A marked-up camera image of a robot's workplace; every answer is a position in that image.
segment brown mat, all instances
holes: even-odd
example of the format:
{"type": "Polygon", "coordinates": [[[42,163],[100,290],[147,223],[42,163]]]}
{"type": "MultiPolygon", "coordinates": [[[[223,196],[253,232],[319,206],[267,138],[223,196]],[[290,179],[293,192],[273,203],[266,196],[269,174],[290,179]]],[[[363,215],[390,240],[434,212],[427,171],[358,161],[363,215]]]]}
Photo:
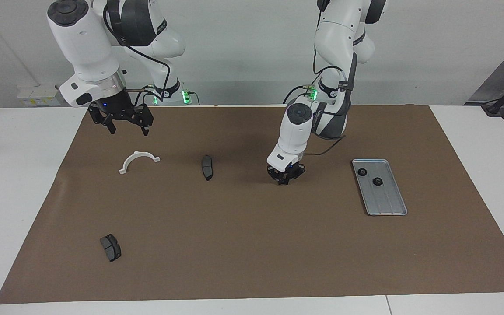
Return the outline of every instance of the brown mat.
{"type": "Polygon", "coordinates": [[[283,112],[156,108],[149,137],[86,116],[0,303],[504,291],[504,236],[428,107],[354,106],[347,138],[286,187],[266,173],[283,112]],[[136,150],[162,161],[120,175],[136,150]],[[390,161],[406,217],[365,214],[354,158],[390,161]]]}

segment gray metal tray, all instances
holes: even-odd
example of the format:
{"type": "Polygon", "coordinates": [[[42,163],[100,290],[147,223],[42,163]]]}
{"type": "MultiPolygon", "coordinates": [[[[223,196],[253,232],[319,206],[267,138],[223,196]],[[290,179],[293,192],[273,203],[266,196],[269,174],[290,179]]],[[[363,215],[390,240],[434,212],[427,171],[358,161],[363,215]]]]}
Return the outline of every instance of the gray metal tray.
{"type": "Polygon", "coordinates": [[[369,215],[408,214],[387,160],[355,159],[352,164],[369,215]]]}

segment robotic arm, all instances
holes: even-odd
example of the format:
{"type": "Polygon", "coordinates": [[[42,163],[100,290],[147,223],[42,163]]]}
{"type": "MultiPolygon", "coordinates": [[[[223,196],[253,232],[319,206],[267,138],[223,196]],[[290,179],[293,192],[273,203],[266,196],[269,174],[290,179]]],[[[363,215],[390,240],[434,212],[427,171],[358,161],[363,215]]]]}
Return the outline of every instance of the robotic arm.
{"type": "Polygon", "coordinates": [[[364,25],[376,23],[386,4],[386,0],[318,0],[321,18],[314,46],[331,68],[320,78],[318,86],[335,101],[299,96],[288,104],[280,137],[267,159],[268,173],[278,184],[288,184],[290,179],[304,173],[305,168],[299,162],[310,133],[326,140],[342,138],[360,59],[356,52],[366,62],[374,51],[374,43],[366,36],[364,25]]]}
{"type": "Polygon", "coordinates": [[[89,105],[93,121],[110,133],[116,132],[112,120],[128,120],[148,135],[154,118],[146,104],[132,104],[107,32],[148,68],[159,104],[186,102],[180,81],[165,59],[182,55],[186,44],[167,28],[156,0],[94,0],[93,4],[57,0],[48,8],[48,24],[75,70],[60,86],[58,98],[74,107],[89,105]]]}

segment white table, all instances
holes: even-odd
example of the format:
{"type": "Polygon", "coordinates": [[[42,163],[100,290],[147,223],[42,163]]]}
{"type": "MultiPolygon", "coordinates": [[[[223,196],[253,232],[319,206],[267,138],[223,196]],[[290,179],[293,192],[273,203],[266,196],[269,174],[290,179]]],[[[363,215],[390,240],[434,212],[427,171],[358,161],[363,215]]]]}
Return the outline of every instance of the white table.
{"type": "MultiPolygon", "coordinates": [[[[432,106],[504,233],[504,122],[480,108],[432,106]]],[[[62,163],[85,109],[0,109],[0,289],[62,163]]],[[[212,301],[0,305],[0,314],[496,315],[504,293],[212,301]]]]}

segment white power box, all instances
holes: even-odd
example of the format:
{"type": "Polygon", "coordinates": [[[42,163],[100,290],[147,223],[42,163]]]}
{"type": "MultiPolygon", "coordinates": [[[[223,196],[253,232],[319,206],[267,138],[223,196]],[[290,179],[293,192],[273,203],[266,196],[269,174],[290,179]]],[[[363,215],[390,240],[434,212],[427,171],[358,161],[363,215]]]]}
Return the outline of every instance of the white power box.
{"type": "Polygon", "coordinates": [[[58,90],[54,86],[34,86],[19,88],[18,98],[26,107],[64,107],[56,98],[58,90]]]}

